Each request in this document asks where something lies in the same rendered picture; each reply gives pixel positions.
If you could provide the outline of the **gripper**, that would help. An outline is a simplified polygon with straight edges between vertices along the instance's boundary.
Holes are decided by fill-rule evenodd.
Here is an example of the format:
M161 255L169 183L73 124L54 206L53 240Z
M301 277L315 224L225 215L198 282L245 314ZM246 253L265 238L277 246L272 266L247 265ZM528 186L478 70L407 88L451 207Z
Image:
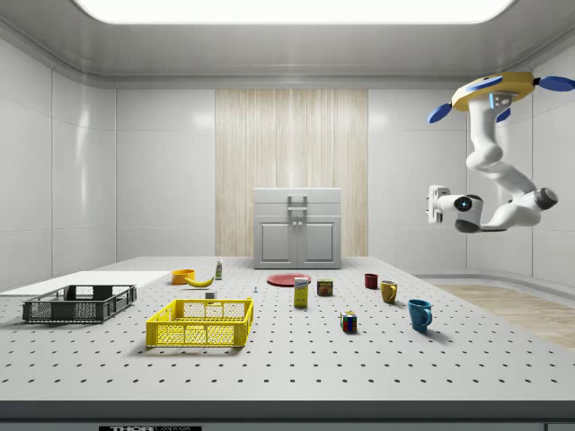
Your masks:
M444 195L444 188L439 185L431 185L429 187L428 200L428 221L430 224L441 224L443 221L443 214L438 207L439 199Z

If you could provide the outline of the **blue mug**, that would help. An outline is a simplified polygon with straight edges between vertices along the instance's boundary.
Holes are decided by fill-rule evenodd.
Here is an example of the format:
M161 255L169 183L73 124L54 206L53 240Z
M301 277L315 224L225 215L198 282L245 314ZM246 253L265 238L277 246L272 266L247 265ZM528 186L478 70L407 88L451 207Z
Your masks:
M421 299L411 299L408 302L412 328L418 332L426 332L432 323L431 303Z

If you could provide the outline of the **white cabinet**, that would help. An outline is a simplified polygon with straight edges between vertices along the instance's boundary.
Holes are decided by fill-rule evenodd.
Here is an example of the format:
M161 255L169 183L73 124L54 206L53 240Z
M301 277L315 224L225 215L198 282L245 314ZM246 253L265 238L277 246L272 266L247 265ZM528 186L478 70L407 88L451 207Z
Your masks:
M340 188L255 188L253 266L340 268Z

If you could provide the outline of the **drone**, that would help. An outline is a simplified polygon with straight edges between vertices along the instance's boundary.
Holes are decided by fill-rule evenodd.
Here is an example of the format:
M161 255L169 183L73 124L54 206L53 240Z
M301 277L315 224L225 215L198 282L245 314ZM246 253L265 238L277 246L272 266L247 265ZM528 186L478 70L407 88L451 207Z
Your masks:
M476 79L460 87L452 96L451 102L434 109L428 116L428 123L443 119L452 108L468 111L468 102L479 95L488 94L491 108L506 106L496 121L501 122L510 115L510 103L519 101L531 93L536 85L555 92L568 92L575 89L575 81L566 77L546 76L534 78L530 72L503 72Z

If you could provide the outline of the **yellow and white box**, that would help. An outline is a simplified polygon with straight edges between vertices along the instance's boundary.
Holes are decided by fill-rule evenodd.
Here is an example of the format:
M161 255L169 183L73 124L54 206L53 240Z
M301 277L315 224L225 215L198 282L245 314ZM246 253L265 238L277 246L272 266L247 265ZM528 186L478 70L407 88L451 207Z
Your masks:
M308 297L309 277L294 278L294 306L306 308Z

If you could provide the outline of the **red plate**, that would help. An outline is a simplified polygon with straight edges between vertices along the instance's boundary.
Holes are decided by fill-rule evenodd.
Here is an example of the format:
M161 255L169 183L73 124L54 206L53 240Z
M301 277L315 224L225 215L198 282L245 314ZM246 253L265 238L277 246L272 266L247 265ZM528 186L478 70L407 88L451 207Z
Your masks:
M267 278L267 283L271 286L279 287L294 287L295 280L297 278L303 278L307 280L307 283L311 282L311 277L300 273L281 273L270 275Z

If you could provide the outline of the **yellow basket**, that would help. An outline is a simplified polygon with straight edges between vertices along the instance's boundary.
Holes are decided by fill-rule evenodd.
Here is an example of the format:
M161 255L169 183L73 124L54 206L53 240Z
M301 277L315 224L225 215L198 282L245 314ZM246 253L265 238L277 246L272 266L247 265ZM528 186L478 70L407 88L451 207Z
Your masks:
M175 299L146 321L149 347L242 347L253 299Z

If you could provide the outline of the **white board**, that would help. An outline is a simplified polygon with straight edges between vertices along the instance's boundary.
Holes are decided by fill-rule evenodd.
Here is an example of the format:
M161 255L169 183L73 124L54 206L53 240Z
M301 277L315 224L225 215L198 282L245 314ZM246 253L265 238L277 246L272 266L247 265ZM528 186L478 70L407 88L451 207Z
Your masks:
M69 285L141 287L168 274L168 271L79 271L1 292L0 296L38 296Z

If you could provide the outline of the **dark grey basket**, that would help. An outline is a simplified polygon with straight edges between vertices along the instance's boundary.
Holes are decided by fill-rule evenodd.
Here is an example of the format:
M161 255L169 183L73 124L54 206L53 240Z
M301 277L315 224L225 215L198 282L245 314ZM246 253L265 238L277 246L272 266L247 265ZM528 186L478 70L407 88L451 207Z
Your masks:
M135 285L68 285L26 300L22 318L29 323L100 323L136 299Z

